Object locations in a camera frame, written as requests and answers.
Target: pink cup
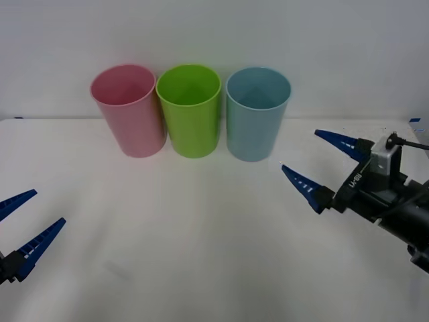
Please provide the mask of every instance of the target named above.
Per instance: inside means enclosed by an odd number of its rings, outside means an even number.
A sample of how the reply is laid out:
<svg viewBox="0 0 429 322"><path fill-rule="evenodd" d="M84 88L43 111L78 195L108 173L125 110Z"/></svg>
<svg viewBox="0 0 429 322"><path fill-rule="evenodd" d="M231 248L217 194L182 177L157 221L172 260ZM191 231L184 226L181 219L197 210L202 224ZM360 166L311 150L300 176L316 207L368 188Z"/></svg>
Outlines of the pink cup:
<svg viewBox="0 0 429 322"><path fill-rule="evenodd" d="M112 67L96 77L90 93L128 156L155 154L166 143L156 76L138 65Z"/></svg>

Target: white tabletop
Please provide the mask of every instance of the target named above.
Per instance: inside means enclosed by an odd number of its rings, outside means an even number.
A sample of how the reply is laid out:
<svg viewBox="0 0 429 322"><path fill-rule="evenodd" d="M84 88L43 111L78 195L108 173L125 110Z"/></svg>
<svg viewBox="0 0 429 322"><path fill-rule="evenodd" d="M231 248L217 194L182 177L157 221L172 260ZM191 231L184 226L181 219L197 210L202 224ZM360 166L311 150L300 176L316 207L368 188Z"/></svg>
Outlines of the white tabletop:
<svg viewBox="0 0 429 322"><path fill-rule="evenodd" d="M206 158L167 142L133 159L103 120L0 122L0 200L39 192L0 223L0 250L67 220L27 280L0 286L0 321L427 321L429 276L406 245L352 211L317 215L282 174L336 191L352 171L316 128L413 136L405 121L288 119L272 156L246 163L225 130ZM404 173L423 182L428 166L404 148Z"/></svg>

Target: light blue cup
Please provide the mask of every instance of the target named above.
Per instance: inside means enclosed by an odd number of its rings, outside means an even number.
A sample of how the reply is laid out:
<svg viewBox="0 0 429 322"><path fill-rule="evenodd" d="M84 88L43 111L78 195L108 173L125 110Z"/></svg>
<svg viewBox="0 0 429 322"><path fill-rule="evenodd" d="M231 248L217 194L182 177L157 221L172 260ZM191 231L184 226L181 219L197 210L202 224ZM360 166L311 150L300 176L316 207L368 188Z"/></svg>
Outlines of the light blue cup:
<svg viewBox="0 0 429 322"><path fill-rule="evenodd" d="M259 161L273 150L291 87L285 76L250 67L227 81L228 150L243 161Z"/></svg>

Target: cup rim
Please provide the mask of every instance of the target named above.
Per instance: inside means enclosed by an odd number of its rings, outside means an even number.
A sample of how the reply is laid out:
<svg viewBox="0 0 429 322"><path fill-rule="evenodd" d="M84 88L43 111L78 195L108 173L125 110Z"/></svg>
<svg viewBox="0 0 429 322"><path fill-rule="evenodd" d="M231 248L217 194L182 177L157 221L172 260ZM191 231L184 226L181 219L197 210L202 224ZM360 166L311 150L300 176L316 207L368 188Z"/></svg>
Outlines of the cup rim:
<svg viewBox="0 0 429 322"><path fill-rule="evenodd" d="M284 79L286 79L286 81L288 82L289 87L290 87L290 93L289 93L288 98L287 98L283 103L281 103L281 104L279 104L279 105L277 105L277 106L275 106L275 107L270 107L269 109L254 109L254 108L252 108L252 107L248 107L248 106L246 106L246 105L243 105L243 104L241 104L241 103L237 102L237 101L236 101L234 98L232 98L232 96L229 94L229 91L228 91L228 83L229 83L230 79L231 79L235 74L237 74L238 72L241 72L241 71L243 71L243 70L246 70L246 69L257 69L257 68L263 68L263 69L270 70L270 71L272 71L272 72L276 72L277 74L279 74L280 76L282 76ZM229 98L230 100L232 100L232 101L233 101L235 104L237 104L238 106L243 107L243 108L245 108L245 109L249 109L249 110L251 110L251 111L261 111L261 112L264 112L264 111L271 111L272 109L278 109L279 107L281 107L281 106L283 106L284 104L286 104L286 103L289 101L290 97L292 96L292 86L291 86L290 81L288 80L288 78L287 78L286 76L284 76L281 72L279 72L278 70L276 70L276 69L274 69L274 68L266 67L266 66L249 66L249 67L245 67L245 68L239 69L239 70L237 70L237 71L233 72L231 75L229 75L229 77L228 77L228 79L227 79L227 82L225 83L225 92L227 92L227 96L228 96L228 98Z"/></svg>
<svg viewBox="0 0 429 322"><path fill-rule="evenodd" d="M213 94L213 96L211 96L209 99L205 100L204 102L197 103L197 104L191 104L191 105L181 105L181 104L176 104L176 103L170 102L169 100L167 100L167 99L163 98L163 97L160 95L160 92L158 91L158 85L159 85L159 83L160 83L160 81L161 81L162 77L164 77L164 76L165 76L165 74L166 74L167 72L170 72L171 70L174 70L174 69L179 68L179 67L186 67L186 66L198 66L198 67L203 67L203 68L205 68L205 69L207 69L207 70L211 71L213 74L215 74L215 75L216 75L216 77L217 77L217 79L218 79L218 81L219 81L219 87L218 87L218 89L217 89L216 93L215 93L215 94ZM221 80L221 77L219 76L219 74L218 74L214 69L212 69L212 68L210 68L210 67L207 67L207 66L205 66L205 65L203 65L203 64L180 64L180 65L176 65L176 66L174 66L174 67L171 67L171 68L167 69L167 70L166 70L166 71L165 71L165 72L164 72L164 73L159 77L159 79L158 79L158 80L157 80L157 82L156 82L156 86L155 86L156 94L158 95L158 97L159 97L162 101L164 101L164 102L166 102L166 103L168 103L168 104L170 104L170 105L177 106L177 107L197 107L197 106L203 105L203 104L205 104L205 103L207 103L207 102L211 101L213 98L215 98L215 97L216 97L216 96L221 92L221 89L222 89L222 80Z"/></svg>
<svg viewBox="0 0 429 322"><path fill-rule="evenodd" d="M143 97L141 97L141 98L139 98L138 100L136 100L136 101L132 101L132 102L130 102L130 103L127 103L127 104L106 104L106 103L104 103L104 102L102 102L102 101L99 101L98 99L96 99L95 97L94 97L94 95L93 95L93 87L94 87L94 84L95 84L95 82L103 75L103 74L105 74L106 72L110 72L111 70L113 70L113 69L115 69L115 68L118 68L118 67L125 67L125 66L134 66L134 67L139 67L139 68L142 68L142 69L144 69L144 70L146 70L146 71L148 71L150 74L151 74L151 76L152 76L152 80L153 80L153 85L151 86L151 88L150 88L150 90L147 92L147 94L146 95L144 95ZM90 87L89 87L89 93L90 93L90 95L91 95L91 97L97 102L97 103L100 103L100 104L103 104L104 106L110 106L110 107L125 107L125 106L130 106L130 105L132 105L132 104L136 104L137 102L140 102L140 101L142 101L142 100L144 100L144 99L146 99L148 96L150 96L151 94L152 94L152 92L154 91L154 89L155 89L155 86L156 86L156 75L154 74L154 72L152 72L150 69L148 69L148 68L146 68L145 66L142 66L142 65L138 65L138 64L120 64L120 65L115 65L115 66L112 66L112 67L110 67L110 68L108 68L108 69L106 69L106 70L104 70L104 71L102 71L102 72L100 72L98 75L96 75L96 77L94 78L94 80L92 81L92 83L91 83L91 85L90 85Z"/></svg>

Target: cup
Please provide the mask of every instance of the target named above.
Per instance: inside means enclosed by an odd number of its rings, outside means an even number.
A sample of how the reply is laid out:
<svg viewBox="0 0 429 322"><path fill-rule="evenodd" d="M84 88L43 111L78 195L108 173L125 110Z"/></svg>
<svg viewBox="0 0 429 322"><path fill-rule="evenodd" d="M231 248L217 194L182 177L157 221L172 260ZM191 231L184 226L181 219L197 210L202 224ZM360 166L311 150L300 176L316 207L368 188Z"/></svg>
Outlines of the cup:
<svg viewBox="0 0 429 322"><path fill-rule="evenodd" d="M227 146L243 161L259 161L273 150L291 86L266 67L250 67L227 81Z"/></svg>
<svg viewBox="0 0 429 322"><path fill-rule="evenodd" d="M90 87L119 146L134 158L151 156L166 142L155 84L150 70L127 64L102 72Z"/></svg>
<svg viewBox="0 0 429 322"><path fill-rule="evenodd" d="M180 65L156 85L173 148L187 158L210 154L219 140L221 79L202 65Z"/></svg>

